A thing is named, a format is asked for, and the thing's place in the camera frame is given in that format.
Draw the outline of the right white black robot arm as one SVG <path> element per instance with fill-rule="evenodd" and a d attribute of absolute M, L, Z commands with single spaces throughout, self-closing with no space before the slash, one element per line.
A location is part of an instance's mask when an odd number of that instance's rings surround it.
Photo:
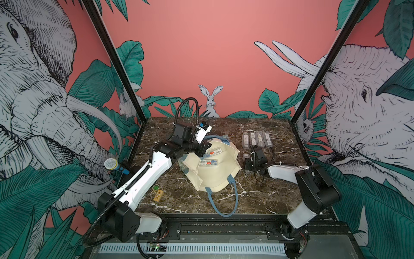
<path fill-rule="evenodd" d="M 272 179 L 294 183 L 298 186 L 302 202 L 287 216 L 293 229 L 299 229 L 311 219 L 339 202 L 342 194 L 326 170 L 317 165 L 297 166 L 282 162 L 265 163 L 264 160 L 244 159 L 247 171 Z"/>

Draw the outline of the clear compass case barcode label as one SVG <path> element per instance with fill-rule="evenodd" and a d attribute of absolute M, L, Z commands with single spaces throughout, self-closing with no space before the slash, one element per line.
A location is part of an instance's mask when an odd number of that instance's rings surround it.
<path fill-rule="evenodd" d="M 247 132 L 244 132 L 242 134 L 242 146 L 243 146 L 243 149 L 246 149 L 246 150 L 250 148 L 249 134 Z"/>

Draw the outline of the clear case blue parts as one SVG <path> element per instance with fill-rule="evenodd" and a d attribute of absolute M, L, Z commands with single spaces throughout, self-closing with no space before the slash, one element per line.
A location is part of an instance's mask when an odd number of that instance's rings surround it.
<path fill-rule="evenodd" d="M 273 147 L 273 143 L 268 132 L 263 132 L 264 142 L 266 147 Z"/>

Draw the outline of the cream canvas tote bag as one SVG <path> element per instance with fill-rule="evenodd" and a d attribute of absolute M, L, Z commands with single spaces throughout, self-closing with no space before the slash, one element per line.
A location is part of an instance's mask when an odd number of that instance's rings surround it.
<path fill-rule="evenodd" d="M 237 161 L 239 149 L 228 138 L 213 135 L 206 136 L 205 140 L 211 143 L 208 150 L 222 148 L 223 152 L 211 157 L 198 157 L 194 153 L 185 154 L 179 158 L 179 167 L 197 191 L 208 194 L 208 199 L 215 212 L 229 218 L 235 214 L 238 207 L 238 190 L 235 176 L 241 170 Z M 235 191 L 235 206 L 232 212 L 224 214 L 216 207 L 212 195 L 232 185 Z"/>

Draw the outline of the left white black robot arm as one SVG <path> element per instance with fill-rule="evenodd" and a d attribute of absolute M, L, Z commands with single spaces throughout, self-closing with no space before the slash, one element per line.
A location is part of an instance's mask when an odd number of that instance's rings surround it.
<path fill-rule="evenodd" d="M 160 216 L 135 212 L 144 195 L 179 158 L 189 153 L 201 158 L 210 147 L 211 143 L 206 140 L 201 143 L 184 142 L 183 145 L 170 141 L 155 144 L 148 161 L 130 180 L 113 194 L 104 194 L 99 198 L 97 223 L 111 234 L 110 238 L 121 242 L 136 234 L 158 232 L 163 222 Z"/>

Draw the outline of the clear compass case gold label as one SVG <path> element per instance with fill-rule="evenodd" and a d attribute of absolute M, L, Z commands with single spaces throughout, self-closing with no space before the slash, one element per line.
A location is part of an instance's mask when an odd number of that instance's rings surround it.
<path fill-rule="evenodd" d="M 250 132 L 249 136 L 250 136 L 251 146 L 252 147 L 257 146 L 258 144 L 257 144 L 257 139 L 256 139 L 256 133 Z"/>

